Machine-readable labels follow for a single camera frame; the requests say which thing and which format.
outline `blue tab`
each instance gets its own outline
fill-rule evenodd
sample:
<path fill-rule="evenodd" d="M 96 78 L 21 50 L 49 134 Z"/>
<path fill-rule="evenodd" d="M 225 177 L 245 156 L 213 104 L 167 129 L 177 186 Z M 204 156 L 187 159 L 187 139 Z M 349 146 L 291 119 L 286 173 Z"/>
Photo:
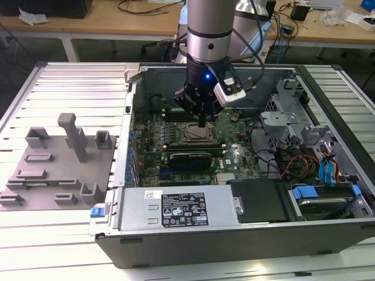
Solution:
<path fill-rule="evenodd" d="M 324 168 L 326 166 L 325 158 L 322 158 L 321 165 L 319 166 L 319 180 L 324 179 Z"/>
<path fill-rule="evenodd" d="M 359 186 L 358 185 L 356 185 L 356 184 L 354 184 L 353 186 L 352 186 L 352 190 L 353 190 L 353 192 L 354 192 L 354 194 L 356 195 L 356 197 L 358 197 L 359 195 L 361 195 L 361 189 L 359 189 Z"/>
<path fill-rule="evenodd" d="M 100 208 L 100 207 L 91 208 L 90 217 L 91 218 L 104 218 L 105 217 L 104 207 L 103 208 Z"/>
<path fill-rule="evenodd" d="M 297 186 L 293 189 L 293 195 L 296 199 L 319 197 L 314 186 Z"/>
<path fill-rule="evenodd" d="M 333 170 L 333 163 L 328 162 L 327 172 L 326 172 L 326 178 L 325 183 L 329 184 L 330 186 L 335 186 L 335 184 L 332 182 L 331 174 Z"/>

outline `floor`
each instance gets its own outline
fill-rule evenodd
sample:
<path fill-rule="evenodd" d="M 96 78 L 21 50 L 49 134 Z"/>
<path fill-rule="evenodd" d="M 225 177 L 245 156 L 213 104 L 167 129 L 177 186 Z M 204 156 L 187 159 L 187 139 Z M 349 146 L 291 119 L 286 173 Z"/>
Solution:
<path fill-rule="evenodd" d="M 21 43 L 39 61 L 67 61 L 63 46 L 59 39 L 21 38 Z M 117 41 L 118 51 L 111 51 L 111 43 L 107 40 L 75 40 L 81 61 L 148 61 L 159 62 L 165 47 L 150 47 L 146 55 L 141 54 L 141 46 L 145 42 Z M 266 63 L 276 63 L 278 51 L 270 54 Z M 285 64 L 338 64 L 360 86 L 375 70 L 374 60 L 369 57 L 369 50 L 348 50 L 346 57 L 341 57 L 343 50 L 327 49 L 322 59 L 317 59 L 317 48 L 290 47 L 282 58 Z M 28 70 L 34 62 L 27 52 L 15 40 L 10 40 L 9 48 L 0 52 L 0 116 L 4 114 L 28 76 Z M 375 99 L 375 77 L 366 85 L 365 93 Z"/>

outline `barcode sticker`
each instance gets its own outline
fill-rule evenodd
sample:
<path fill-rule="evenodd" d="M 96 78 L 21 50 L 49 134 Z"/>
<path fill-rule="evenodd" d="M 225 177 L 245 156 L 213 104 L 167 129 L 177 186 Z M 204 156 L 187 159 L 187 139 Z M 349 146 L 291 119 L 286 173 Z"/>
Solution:
<path fill-rule="evenodd" d="M 145 199 L 160 199 L 162 198 L 162 190 L 146 190 Z"/>

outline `motherboard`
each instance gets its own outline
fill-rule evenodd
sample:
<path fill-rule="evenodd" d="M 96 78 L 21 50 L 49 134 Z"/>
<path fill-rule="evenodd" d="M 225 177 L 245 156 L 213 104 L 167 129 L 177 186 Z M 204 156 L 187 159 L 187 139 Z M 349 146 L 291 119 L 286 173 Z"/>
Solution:
<path fill-rule="evenodd" d="M 225 110 L 215 122 L 168 122 L 165 114 L 136 116 L 139 186 L 226 184 L 261 177 L 248 142 L 251 118 Z"/>

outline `warning label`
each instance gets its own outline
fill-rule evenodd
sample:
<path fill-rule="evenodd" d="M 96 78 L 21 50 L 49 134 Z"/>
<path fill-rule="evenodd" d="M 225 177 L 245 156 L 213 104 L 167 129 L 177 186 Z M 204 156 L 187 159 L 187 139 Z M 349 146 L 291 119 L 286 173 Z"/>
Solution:
<path fill-rule="evenodd" d="M 162 225 L 164 227 L 197 227 L 208 224 L 204 193 L 162 195 Z"/>

